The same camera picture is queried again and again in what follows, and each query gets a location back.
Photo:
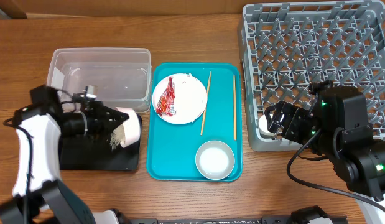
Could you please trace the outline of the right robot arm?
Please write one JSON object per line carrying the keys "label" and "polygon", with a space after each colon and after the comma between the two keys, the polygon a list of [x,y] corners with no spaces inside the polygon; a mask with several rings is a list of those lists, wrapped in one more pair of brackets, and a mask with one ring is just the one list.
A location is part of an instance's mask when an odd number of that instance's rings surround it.
{"label": "right robot arm", "polygon": [[[315,97],[309,109],[279,101],[264,111],[269,132],[301,145],[287,164],[287,175],[306,187],[353,198],[367,223],[385,223],[385,140],[373,137],[365,95],[354,86],[334,86],[331,80],[311,83],[308,91]],[[347,190],[291,173],[292,163],[308,147],[316,160],[333,164]]]}

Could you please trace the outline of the pink small bowl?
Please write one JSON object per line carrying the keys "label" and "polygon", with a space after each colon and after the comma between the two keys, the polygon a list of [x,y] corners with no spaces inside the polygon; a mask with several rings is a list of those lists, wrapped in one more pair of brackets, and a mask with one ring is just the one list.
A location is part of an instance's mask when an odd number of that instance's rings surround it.
{"label": "pink small bowl", "polygon": [[129,115],[129,119],[123,121],[125,133],[125,142],[123,148],[126,148],[138,142],[141,137],[141,125],[139,117],[138,114],[132,108],[117,107],[116,109],[120,112],[127,113]]}

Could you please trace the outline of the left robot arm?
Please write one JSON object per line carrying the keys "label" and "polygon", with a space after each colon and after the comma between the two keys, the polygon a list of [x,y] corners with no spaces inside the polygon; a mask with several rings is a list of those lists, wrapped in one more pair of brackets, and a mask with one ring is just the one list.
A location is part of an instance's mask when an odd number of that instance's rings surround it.
{"label": "left robot arm", "polygon": [[42,211],[53,216],[46,223],[129,223],[117,209],[92,212],[60,175],[61,154],[95,156],[120,151],[141,138],[141,117],[131,108],[112,109],[96,99],[96,87],[70,95],[71,111],[64,111],[59,90],[42,85],[30,91],[31,105],[14,112],[5,126],[19,138],[19,170],[12,198],[0,204],[2,223],[33,223]]}

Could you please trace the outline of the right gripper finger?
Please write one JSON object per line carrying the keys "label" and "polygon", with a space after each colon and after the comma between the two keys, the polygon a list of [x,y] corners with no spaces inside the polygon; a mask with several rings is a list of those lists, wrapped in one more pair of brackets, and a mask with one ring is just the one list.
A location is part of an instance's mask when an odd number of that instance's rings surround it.
{"label": "right gripper finger", "polygon": [[270,133],[277,134],[283,127],[284,113],[276,112],[274,114],[266,113],[267,130]]}
{"label": "right gripper finger", "polygon": [[272,106],[268,106],[265,111],[264,111],[264,115],[266,117],[269,117],[271,111],[275,112],[275,113],[278,113],[282,110],[282,107],[283,105],[285,104],[284,101],[279,101],[278,103],[272,105]]}

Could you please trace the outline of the red snack wrapper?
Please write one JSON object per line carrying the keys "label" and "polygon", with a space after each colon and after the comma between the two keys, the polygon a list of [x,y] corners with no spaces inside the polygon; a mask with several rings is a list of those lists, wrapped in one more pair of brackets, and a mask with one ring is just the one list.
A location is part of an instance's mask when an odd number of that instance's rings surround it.
{"label": "red snack wrapper", "polygon": [[173,116],[176,114],[174,109],[174,99],[175,99],[175,85],[174,78],[170,76],[168,78],[168,84],[160,96],[159,101],[156,106],[156,112],[159,116]]}

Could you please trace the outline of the white plastic cup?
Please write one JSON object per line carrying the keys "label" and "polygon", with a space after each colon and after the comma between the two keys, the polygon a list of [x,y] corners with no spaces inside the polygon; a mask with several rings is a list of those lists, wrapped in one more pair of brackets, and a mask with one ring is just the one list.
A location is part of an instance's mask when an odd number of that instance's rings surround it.
{"label": "white plastic cup", "polygon": [[274,138],[276,133],[271,133],[267,129],[267,119],[265,115],[262,115],[258,121],[259,133],[262,138]]}

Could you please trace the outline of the pile of rice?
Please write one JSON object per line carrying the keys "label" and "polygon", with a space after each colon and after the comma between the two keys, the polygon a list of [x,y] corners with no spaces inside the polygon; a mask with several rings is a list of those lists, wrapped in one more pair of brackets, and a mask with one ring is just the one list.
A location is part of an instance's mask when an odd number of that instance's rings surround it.
{"label": "pile of rice", "polygon": [[118,146],[124,147],[125,142],[125,133],[124,133],[124,126],[121,124],[116,129],[113,130],[113,132],[110,135],[110,142],[109,145],[111,147],[111,150],[115,150]]}

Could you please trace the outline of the pink round plate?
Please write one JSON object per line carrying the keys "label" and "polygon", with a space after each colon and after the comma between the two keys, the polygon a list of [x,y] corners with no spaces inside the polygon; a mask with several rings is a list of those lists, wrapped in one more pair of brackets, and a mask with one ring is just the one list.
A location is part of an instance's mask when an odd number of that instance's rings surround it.
{"label": "pink round plate", "polygon": [[[174,78],[175,99],[173,116],[159,116],[156,106],[160,96],[165,91],[168,78]],[[154,88],[152,93],[152,106],[155,113],[170,124],[188,124],[198,119],[206,109],[208,93],[203,83],[190,73],[175,73],[163,78]]]}

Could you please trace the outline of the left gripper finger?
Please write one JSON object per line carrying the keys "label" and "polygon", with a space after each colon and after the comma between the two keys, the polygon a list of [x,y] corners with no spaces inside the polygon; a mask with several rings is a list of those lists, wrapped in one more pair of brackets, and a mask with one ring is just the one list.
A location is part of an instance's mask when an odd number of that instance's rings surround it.
{"label": "left gripper finger", "polygon": [[124,132],[123,121],[110,119],[108,121],[108,132],[109,133]]}
{"label": "left gripper finger", "polygon": [[127,113],[120,112],[118,110],[105,106],[105,113],[108,119],[111,120],[128,120],[129,115]]}

